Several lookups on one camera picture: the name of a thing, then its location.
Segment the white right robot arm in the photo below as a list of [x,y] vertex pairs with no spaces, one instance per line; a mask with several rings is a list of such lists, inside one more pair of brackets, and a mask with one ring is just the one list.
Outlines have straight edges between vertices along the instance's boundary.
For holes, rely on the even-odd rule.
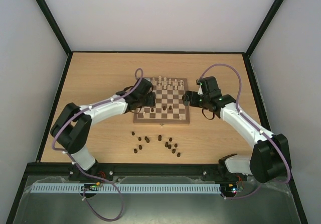
[[230,95],[209,98],[195,91],[187,91],[184,105],[207,109],[232,126],[252,148],[251,156],[228,155],[219,160],[219,175],[231,179],[236,173],[252,175],[260,183],[266,183],[286,175],[284,183],[291,178],[287,138],[259,125]]

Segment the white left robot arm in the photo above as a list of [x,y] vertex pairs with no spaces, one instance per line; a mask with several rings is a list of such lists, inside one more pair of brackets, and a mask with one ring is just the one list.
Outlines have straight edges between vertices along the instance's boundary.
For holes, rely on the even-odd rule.
[[81,106],[73,102],[67,104],[50,130],[54,143],[58,142],[63,147],[62,151],[82,170],[90,170],[97,163],[86,146],[91,127],[110,117],[154,106],[155,93],[152,90],[152,82],[142,78],[134,86],[103,101]]

